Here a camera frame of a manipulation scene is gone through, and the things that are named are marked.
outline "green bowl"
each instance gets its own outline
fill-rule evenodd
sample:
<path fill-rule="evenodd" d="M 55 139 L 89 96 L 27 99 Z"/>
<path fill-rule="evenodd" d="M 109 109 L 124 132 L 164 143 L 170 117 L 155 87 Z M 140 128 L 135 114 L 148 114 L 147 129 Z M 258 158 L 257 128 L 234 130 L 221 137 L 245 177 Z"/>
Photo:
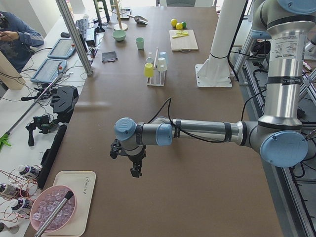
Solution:
<path fill-rule="evenodd" d="M 112 36 L 116 41 L 122 41 L 126 37 L 126 31 L 124 30 L 113 31 Z"/>

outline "person's hand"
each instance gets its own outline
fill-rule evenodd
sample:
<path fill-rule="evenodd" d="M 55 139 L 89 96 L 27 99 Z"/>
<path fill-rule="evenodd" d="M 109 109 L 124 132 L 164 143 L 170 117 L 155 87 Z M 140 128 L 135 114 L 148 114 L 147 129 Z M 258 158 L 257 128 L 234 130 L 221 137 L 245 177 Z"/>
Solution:
<path fill-rule="evenodd" d="M 19 34 L 15 31 L 0 32 L 0 41 L 14 41 L 19 39 Z"/>

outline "denim shirt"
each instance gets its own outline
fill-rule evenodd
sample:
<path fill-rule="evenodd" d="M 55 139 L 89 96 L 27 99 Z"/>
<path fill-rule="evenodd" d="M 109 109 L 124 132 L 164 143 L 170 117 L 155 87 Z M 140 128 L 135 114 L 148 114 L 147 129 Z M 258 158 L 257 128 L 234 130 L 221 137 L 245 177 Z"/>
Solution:
<path fill-rule="evenodd" d="M 19 39 L 11 42 L 0 41 L 0 50 L 9 60 L 13 67 L 21 72 L 25 64 L 33 54 L 30 49 L 44 44 L 44 39 L 40 33 L 36 32 L 20 18 L 10 12 L 1 12 L 8 20 L 8 28 L 2 28 L 0 31 L 15 31 L 19 34 Z"/>

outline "warning label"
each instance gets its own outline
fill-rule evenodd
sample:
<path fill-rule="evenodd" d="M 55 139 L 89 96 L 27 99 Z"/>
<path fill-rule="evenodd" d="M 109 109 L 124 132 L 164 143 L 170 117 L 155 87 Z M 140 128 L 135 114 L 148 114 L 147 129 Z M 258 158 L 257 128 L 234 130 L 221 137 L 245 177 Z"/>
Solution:
<path fill-rule="evenodd" d="M 305 35 L 286 36 L 272 40 L 270 61 L 283 59 L 304 60 Z"/>

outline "brown table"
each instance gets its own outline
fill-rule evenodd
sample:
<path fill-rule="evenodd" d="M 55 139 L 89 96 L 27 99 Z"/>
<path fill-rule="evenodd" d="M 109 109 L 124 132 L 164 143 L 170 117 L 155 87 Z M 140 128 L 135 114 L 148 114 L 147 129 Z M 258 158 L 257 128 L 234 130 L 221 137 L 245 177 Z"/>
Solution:
<path fill-rule="evenodd" d="M 149 7 L 132 13 L 149 25 L 125 22 L 123 42 L 115 42 L 107 29 L 46 187 L 62 170 L 97 174 L 84 237 L 283 236 L 260 157 L 250 148 L 174 139 L 168 147 L 147 147 L 141 178 L 131 177 L 127 158 L 110 158 L 114 123 L 122 117 L 146 122 L 168 97 L 173 118 L 237 122 L 243 106 L 236 82 L 232 88 L 196 86 L 195 64 L 209 57 L 215 9 Z M 171 52 L 171 18 L 195 31 L 199 51 Z M 140 36 L 144 50 L 136 48 Z M 164 87 L 146 86 L 143 76 L 145 59 L 156 47 L 169 56 Z M 118 61 L 102 63 L 101 53 L 112 50 Z M 29 227 L 25 236 L 33 234 Z"/>

